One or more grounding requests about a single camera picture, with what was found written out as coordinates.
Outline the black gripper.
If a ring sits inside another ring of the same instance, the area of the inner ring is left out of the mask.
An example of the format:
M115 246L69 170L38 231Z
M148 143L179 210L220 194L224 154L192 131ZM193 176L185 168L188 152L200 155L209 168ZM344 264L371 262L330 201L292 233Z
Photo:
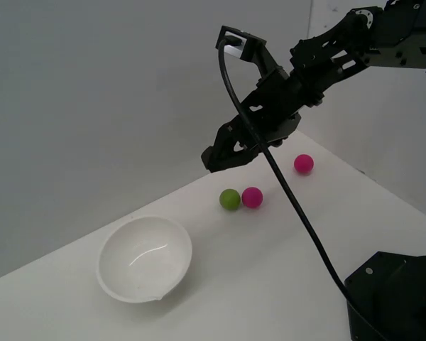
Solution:
M258 72L256 88L245 99L235 97L232 102L237 111L245 112L268 145L279 146L296 130L298 112L321 104L322 89L297 70L287 73L281 66L259 66ZM245 166L259 155L261 150L250 150L242 133L231 122L219 127L213 144L202 152L210 173Z

